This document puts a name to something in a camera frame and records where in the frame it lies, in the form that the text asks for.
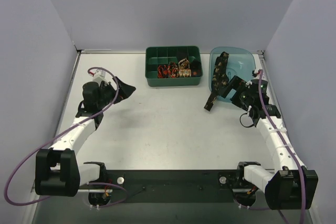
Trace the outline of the black gold floral tie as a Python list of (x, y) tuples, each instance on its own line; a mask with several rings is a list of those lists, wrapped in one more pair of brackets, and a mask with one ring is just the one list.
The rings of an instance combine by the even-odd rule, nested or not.
[(212, 82), (211, 82), (211, 94), (204, 106), (204, 109), (210, 111), (219, 96), (221, 89), (227, 86), (229, 78), (226, 74), (226, 68), (228, 64), (229, 54), (225, 51), (221, 53), (220, 56), (216, 58)]

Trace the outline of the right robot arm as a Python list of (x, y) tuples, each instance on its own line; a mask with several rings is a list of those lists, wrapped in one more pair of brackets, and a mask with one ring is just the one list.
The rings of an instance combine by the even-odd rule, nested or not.
[(270, 173), (257, 163), (239, 163), (240, 180), (260, 189), (272, 210), (309, 209), (318, 175), (297, 157), (278, 108), (269, 102), (267, 87), (268, 82), (264, 79), (248, 82), (238, 76), (212, 79), (212, 88), (218, 96), (224, 98), (235, 91), (230, 99), (232, 104), (252, 119), (253, 126), (264, 138), (274, 165), (274, 172)]

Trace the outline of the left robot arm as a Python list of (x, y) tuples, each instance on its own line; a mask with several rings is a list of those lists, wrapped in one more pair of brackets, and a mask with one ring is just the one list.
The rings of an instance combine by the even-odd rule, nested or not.
[(117, 85), (115, 89), (104, 77), (97, 75), (82, 86), (83, 100), (70, 129), (51, 147), (41, 148), (36, 154), (36, 194), (73, 197), (82, 185), (108, 181), (104, 163), (79, 164), (76, 156), (101, 124), (104, 109), (127, 99), (136, 90), (120, 79)]

